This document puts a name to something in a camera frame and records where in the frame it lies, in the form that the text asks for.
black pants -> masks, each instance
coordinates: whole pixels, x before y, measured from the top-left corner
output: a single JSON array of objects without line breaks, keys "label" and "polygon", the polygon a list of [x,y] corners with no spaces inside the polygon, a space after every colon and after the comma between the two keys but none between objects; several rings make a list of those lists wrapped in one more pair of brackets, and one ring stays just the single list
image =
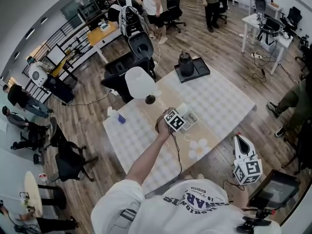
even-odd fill
[{"label": "black pants", "polygon": [[218,20],[219,17],[219,7],[220,7],[219,2],[208,3],[207,6],[205,7],[206,21],[208,27],[211,27],[211,25],[216,24],[216,21]]},{"label": "black pants", "polygon": [[27,123],[29,124],[29,126],[27,127],[29,131],[36,131],[36,132],[45,131],[45,126],[39,126],[29,121],[27,121]]},{"label": "black pants", "polygon": [[74,221],[71,220],[57,220],[37,217],[37,222],[41,233],[48,233],[52,231],[66,231],[76,228]]}]

wooden floor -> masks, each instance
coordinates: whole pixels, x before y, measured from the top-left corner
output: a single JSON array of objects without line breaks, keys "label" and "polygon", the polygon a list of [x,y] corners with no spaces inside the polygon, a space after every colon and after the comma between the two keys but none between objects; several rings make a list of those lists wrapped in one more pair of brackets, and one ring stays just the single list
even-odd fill
[{"label": "wooden floor", "polygon": [[[160,46],[160,63],[156,73],[161,78],[174,69],[177,64],[178,56],[182,50],[188,51],[192,56],[202,57],[209,65],[235,84],[255,103],[256,109],[239,124],[232,134],[225,138],[215,149],[206,155],[201,161],[191,167],[186,173],[195,176],[197,173],[203,173],[206,178],[211,179],[222,186],[222,181],[232,179],[231,164],[234,161],[231,138],[237,132],[251,140],[256,148],[256,152],[262,159],[263,176],[277,169],[292,175],[297,168],[296,162],[287,169],[280,169],[281,164],[288,161],[294,154],[294,150],[284,143],[282,139],[274,137],[274,131],[282,125],[291,115],[291,112],[285,112],[282,117],[275,119],[265,105],[270,100],[279,102],[283,95],[293,86],[292,80],[279,66],[273,76],[270,76],[273,63],[264,66],[267,81],[261,83],[252,79],[252,74],[260,70],[255,70],[254,59],[251,57],[252,46],[246,44],[246,51],[241,53],[242,38],[238,34],[243,33],[242,18],[247,12],[240,9],[237,5],[227,12],[228,24],[219,21],[220,29],[214,33],[209,33],[206,28],[204,8],[201,0],[181,0],[180,3],[183,15],[181,21],[185,21],[187,26],[181,26],[182,33],[175,29],[168,31],[167,42]],[[154,60],[158,61],[159,53],[156,42],[154,41]],[[268,55],[261,47],[255,46],[263,55]],[[104,55],[109,61],[112,61],[129,49],[123,39],[118,39],[109,47],[103,49]],[[296,43],[292,43],[289,53],[283,59],[283,67],[298,78],[300,65],[294,57],[299,55]],[[77,72],[77,77],[82,84],[75,88],[76,103],[88,103],[90,101],[101,99],[106,90],[101,87],[100,81],[104,77],[104,63],[99,55],[90,58]],[[48,106],[53,108],[58,123],[68,140],[79,145],[86,145],[86,157],[97,155],[99,162],[95,165],[88,165],[87,171],[90,176],[96,179],[95,182],[89,182],[86,178],[81,181],[68,180],[66,182],[56,182],[65,191],[68,206],[63,213],[68,217],[73,215],[79,222],[80,228],[77,233],[89,234],[92,232],[90,213],[96,202],[107,192],[107,190],[116,182],[125,177],[125,173],[114,154],[109,140],[106,137],[102,122],[107,118],[108,106],[119,109],[124,104],[120,98],[109,95],[99,103],[89,106],[65,107],[51,97],[47,102]],[[39,123],[47,123],[47,120],[39,120]],[[45,154],[46,164],[45,172],[50,176],[57,171],[55,163],[56,148],[50,147]],[[274,219],[279,223],[287,216],[304,190],[306,189],[311,176],[307,171],[303,171],[298,178],[301,180],[299,195],[289,205],[277,211]],[[247,187],[249,193],[259,185],[261,181]],[[226,187],[229,197],[232,196],[232,190]]]}]

black sleeve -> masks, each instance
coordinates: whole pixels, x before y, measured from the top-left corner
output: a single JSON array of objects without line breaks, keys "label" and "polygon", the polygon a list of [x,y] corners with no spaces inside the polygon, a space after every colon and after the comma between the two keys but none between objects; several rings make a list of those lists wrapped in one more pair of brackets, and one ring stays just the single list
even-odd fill
[{"label": "black sleeve", "polygon": [[137,9],[137,11],[140,13],[140,15],[142,15],[143,14],[143,7],[140,4],[138,4],[138,2],[135,0],[131,0],[131,3],[132,3],[132,6],[135,9]]},{"label": "black sleeve", "polygon": [[108,10],[108,21],[119,22],[119,11],[114,8],[109,8]]}]

